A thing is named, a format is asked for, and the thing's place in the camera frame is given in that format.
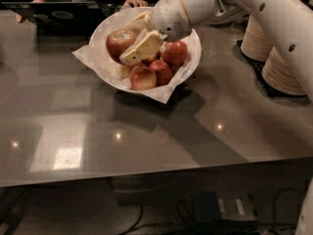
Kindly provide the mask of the person's right hand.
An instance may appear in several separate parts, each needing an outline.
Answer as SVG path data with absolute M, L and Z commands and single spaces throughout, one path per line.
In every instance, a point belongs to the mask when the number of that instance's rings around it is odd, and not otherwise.
M 24 19 L 23 19 L 22 16 L 16 14 L 16 21 L 17 21 L 18 24 L 21 24 L 21 23 L 23 23 Z

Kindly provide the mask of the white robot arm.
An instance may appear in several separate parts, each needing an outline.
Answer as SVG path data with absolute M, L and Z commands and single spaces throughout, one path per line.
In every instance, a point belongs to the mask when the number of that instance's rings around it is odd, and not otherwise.
M 313 11 L 299 0 L 159 0 L 149 28 L 120 55 L 134 65 L 160 48 L 189 36 L 201 24 L 223 24 L 248 13 L 261 25 L 309 97 L 313 96 Z

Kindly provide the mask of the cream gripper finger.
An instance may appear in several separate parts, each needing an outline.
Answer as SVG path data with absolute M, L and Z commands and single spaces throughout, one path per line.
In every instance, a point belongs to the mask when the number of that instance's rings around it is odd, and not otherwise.
M 166 37 L 166 34 L 162 34 L 158 30 L 143 29 L 135 42 L 119 56 L 119 59 L 127 66 L 146 60 L 160 50 Z
M 150 31 L 152 29 L 151 24 L 151 12 L 145 11 L 135 17 L 133 20 L 128 22 L 125 26 L 125 29 L 134 31 L 135 33 L 140 33 L 143 29 Z

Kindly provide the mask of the person's left hand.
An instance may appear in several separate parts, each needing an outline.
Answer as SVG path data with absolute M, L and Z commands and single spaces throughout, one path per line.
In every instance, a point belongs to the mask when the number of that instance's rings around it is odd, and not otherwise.
M 125 5 L 130 6 L 131 8 L 147 7 L 148 2 L 144 0 L 126 0 Z

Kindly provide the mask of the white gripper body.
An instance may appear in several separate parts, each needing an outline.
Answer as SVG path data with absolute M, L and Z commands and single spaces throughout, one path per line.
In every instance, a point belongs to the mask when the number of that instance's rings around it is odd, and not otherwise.
M 183 0 L 159 0 L 153 7 L 151 21 L 168 42 L 179 41 L 192 32 Z

